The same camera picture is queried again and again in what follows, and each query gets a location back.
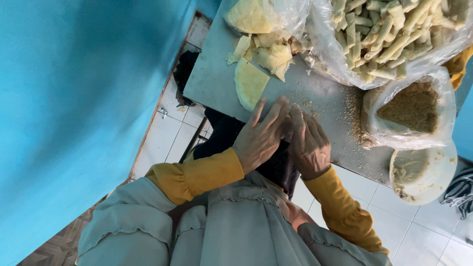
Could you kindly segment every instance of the hand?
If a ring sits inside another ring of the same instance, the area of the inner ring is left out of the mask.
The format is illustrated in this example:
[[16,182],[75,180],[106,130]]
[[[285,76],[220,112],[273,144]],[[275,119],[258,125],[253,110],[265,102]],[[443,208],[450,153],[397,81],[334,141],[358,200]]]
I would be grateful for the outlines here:
[[265,103],[266,98],[258,101],[250,120],[233,144],[245,175],[266,162],[284,137],[283,124],[288,114],[289,100],[280,96],[263,122],[258,123]]
[[321,176],[331,167],[331,144],[317,120],[294,105],[291,110],[294,135],[289,155],[306,181]]

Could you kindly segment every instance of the finger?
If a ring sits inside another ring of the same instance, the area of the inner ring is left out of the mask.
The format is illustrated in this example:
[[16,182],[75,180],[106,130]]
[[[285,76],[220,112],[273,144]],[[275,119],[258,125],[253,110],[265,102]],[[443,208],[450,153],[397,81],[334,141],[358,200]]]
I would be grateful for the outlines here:
[[318,140],[321,138],[319,135],[319,131],[317,130],[317,125],[315,124],[314,118],[308,114],[303,114],[304,120],[307,123],[307,127],[309,128],[310,135],[314,138],[314,140]]
[[303,141],[305,138],[306,124],[304,123],[304,118],[302,116],[302,110],[299,105],[295,104],[291,110],[292,124],[294,126],[294,136],[293,139],[298,139]]
[[265,117],[263,122],[261,123],[262,127],[269,128],[276,119],[279,117],[279,113],[281,111],[282,106],[286,102],[285,96],[279,96],[276,102],[272,105],[271,110],[269,111],[268,115]]
[[327,135],[325,134],[325,131],[322,129],[322,125],[320,125],[319,121],[317,118],[310,116],[314,124],[317,126],[317,131],[319,132],[319,135],[322,139],[328,140]]
[[288,113],[289,113],[289,99],[286,99],[281,107],[281,110],[279,111],[278,118],[274,123],[272,124],[273,126],[280,127],[288,118]]
[[263,111],[264,104],[266,104],[266,97],[263,96],[261,99],[256,103],[253,112],[251,113],[250,120],[248,120],[248,124],[251,126],[256,126],[258,120],[260,120],[261,112]]

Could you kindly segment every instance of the left hand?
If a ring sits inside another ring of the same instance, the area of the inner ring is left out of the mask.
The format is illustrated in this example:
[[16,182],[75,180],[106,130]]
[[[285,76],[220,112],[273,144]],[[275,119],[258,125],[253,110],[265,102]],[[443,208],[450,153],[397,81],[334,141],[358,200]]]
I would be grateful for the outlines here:
[[289,100],[280,96],[265,119],[258,123],[265,103],[266,98],[258,101],[250,120],[233,144],[245,175],[269,160],[284,137],[283,124],[288,114]]

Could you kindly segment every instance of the white floor tile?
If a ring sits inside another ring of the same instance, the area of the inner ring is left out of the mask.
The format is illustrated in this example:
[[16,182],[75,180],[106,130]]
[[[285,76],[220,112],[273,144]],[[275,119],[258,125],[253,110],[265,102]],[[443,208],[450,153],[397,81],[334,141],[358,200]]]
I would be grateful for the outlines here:
[[371,197],[375,193],[378,183],[368,178],[362,177],[355,174],[347,169],[332,164],[332,167],[337,171],[338,177],[342,181],[342,185],[348,190],[348,192],[366,202],[371,200]]
[[448,238],[416,223],[411,223],[393,265],[435,266],[447,246]]
[[436,199],[429,204],[420,206],[413,222],[450,238],[459,220],[460,214],[457,213],[457,208],[440,204]]
[[453,240],[473,248],[473,245],[466,243],[467,238],[473,240],[473,214],[468,215],[465,220],[459,220],[452,235]]
[[292,196],[291,201],[295,205],[301,207],[304,212],[308,212],[313,200],[314,196],[312,196],[302,179],[299,177],[296,187],[294,188],[294,195]]
[[202,131],[207,132],[209,130],[209,127],[210,127],[210,122],[207,120],[207,122],[205,122],[204,127],[202,128]]
[[391,188],[384,185],[378,186],[373,199],[371,199],[369,203],[395,213],[410,221],[414,219],[414,215],[419,208],[418,206],[406,204],[404,201],[398,198]]
[[310,206],[309,211],[307,212],[309,216],[317,223],[318,226],[328,229],[327,224],[322,216],[321,205],[318,201],[314,199],[312,205]]
[[204,111],[205,108],[199,105],[189,107],[189,109],[187,109],[187,113],[185,114],[183,122],[194,127],[199,127],[202,122],[202,119],[205,117]]
[[367,211],[373,216],[373,229],[394,258],[411,221],[370,204]]
[[144,176],[153,164],[164,162],[171,150],[182,122],[170,116],[162,119],[162,116],[159,112],[154,116],[143,147],[133,165],[133,179]]
[[472,264],[473,248],[450,239],[437,266],[471,266]]
[[189,35],[187,36],[187,42],[202,49],[205,41],[205,37],[209,33],[211,22],[203,17],[195,17],[192,22]]
[[182,155],[185,152],[185,149],[191,142],[191,139],[194,136],[196,130],[197,130],[196,127],[193,127],[186,123],[182,123],[181,128],[179,129],[179,132],[177,133],[176,139],[174,140],[171,151],[169,152],[169,155],[167,156],[165,162],[168,162],[168,163],[179,162],[179,160],[181,159]]
[[351,196],[354,200],[358,201],[359,202],[359,205],[360,207],[363,209],[363,210],[366,210],[368,208],[368,205],[369,203],[360,199],[360,198],[357,198],[357,197],[354,197],[353,195]]
[[171,75],[169,82],[167,83],[166,89],[164,90],[163,98],[158,106],[158,111],[164,113],[161,108],[167,112],[167,115],[175,118],[179,121],[184,120],[185,113],[187,112],[188,106],[176,107],[179,102],[176,99],[177,84],[174,77]]
[[182,50],[181,50],[181,53],[179,54],[179,56],[181,56],[183,53],[187,52],[187,51],[191,51],[193,53],[200,53],[201,50],[199,47],[197,46],[194,46],[188,42],[185,42],[184,46],[182,47]]

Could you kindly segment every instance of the plastic bowl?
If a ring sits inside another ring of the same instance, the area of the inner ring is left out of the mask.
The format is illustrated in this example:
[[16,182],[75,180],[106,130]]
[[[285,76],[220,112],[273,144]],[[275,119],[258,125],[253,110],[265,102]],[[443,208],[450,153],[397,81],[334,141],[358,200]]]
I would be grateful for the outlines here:
[[395,150],[389,165],[389,180],[394,192],[410,205],[424,205],[447,189],[455,174],[456,147],[423,150]]

